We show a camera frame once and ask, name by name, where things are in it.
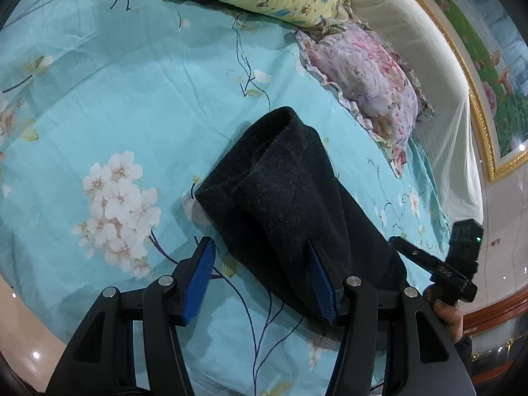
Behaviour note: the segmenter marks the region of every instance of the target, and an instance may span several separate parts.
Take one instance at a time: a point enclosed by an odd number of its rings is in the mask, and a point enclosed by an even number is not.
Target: blue bedsheet
[[[59,338],[68,341],[103,288],[144,287],[172,271],[162,251],[183,259],[195,237],[209,235],[224,277],[210,281],[199,316],[178,329],[197,394],[324,394],[337,343],[229,256],[192,193],[250,124],[283,105],[317,129],[339,180],[387,238],[403,234],[445,256],[449,224],[423,151],[410,141],[405,174],[395,178],[368,134],[301,66],[295,30],[185,1],[17,7],[0,31],[0,271]],[[157,243],[109,253],[105,233],[106,247],[93,244],[89,219],[98,210],[85,193],[106,180],[93,165],[109,160],[113,178],[121,168],[136,186],[130,198],[147,192],[139,214],[142,227],[159,220]],[[406,266],[424,290],[429,275]],[[373,381],[382,371],[379,360]]]

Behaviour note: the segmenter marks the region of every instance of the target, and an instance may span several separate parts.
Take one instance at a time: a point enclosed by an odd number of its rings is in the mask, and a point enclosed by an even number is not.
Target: pink floral pillow
[[[306,68],[323,85],[337,88],[339,101],[387,149],[395,174],[403,174],[406,145],[418,114],[413,85],[387,51],[358,25],[318,43],[302,31],[297,39]]]

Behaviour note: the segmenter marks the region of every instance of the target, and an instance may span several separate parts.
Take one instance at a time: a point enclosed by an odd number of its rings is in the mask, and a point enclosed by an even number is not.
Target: black cloth
[[[471,351],[473,349],[473,341],[469,336],[464,336],[459,342],[455,344],[455,349],[462,359],[464,366],[466,367],[467,373],[471,376]]]
[[[406,285],[402,260],[336,179],[317,131],[290,107],[250,126],[196,198],[234,258],[305,316],[321,317],[303,255],[310,238],[374,287]]]

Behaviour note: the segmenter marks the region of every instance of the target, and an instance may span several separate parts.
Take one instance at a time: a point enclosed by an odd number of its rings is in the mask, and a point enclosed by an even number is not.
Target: leaf print
[[[257,91],[256,89],[249,89],[249,91],[246,92],[246,95],[252,96],[253,98],[258,98],[262,95],[262,92]]]
[[[335,351],[337,349],[339,349],[339,343],[337,341],[320,334],[313,334],[313,337],[308,341],[308,355],[310,357],[308,366],[310,370],[317,365],[323,350]]]
[[[73,235],[80,235],[83,232],[85,232],[87,228],[88,228],[88,224],[86,222],[81,222],[72,228],[71,233]]]
[[[24,70],[26,70],[29,73],[34,74],[35,76],[38,76],[39,74],[42,74],[46,71],[46,69],[53,64],[53,56],[50,55],[41,55],[39,56],[34,63],[26,63],[22,65]]]
[[[35,71],[35,70],[36,70],[36,68],[40,65],[40,63],[43,61],[43,59],[44,59],[44,55],[39,56],[39,57],[35,60],[35,62],[34,62],[33,65],[32,65],[32,68],[33,68],[32,71]]]
[[[278,383],[271,389],[269,396],[282,396],[293,386],[294,384],[291,381],[283,381],[281,383]]]
[[[222,271],[224,271],[224,274],[228,276],[229,278],[233,277],[238,268],[238,261],[231,256],[229,252],[227,252],[222,257]]]
[[[257,23],[256,22],[244,22],[242,20],[237,21],[237,28],[240,31],[247,31],[248,33],[254,35],[257,32]]]
[[[28,119],[20,124],[20,129],[22,130],[20,137],[23,140],[36,141],[39,139],[39,133],[36,131],[36,129],[32,128],[35,123],[35,119]]]
[[[150,276],[150,273],[152,269],[150,268],[150,265],[147,263],[147,257],[143,256],[139,259],[134,259],[134,276],[138,278],[145,278]]]
[[[264,73],[263,71],[255,70],[253,71],[253,77],[259,83],[269,83],[272,76],[270,76],[268,73]]]

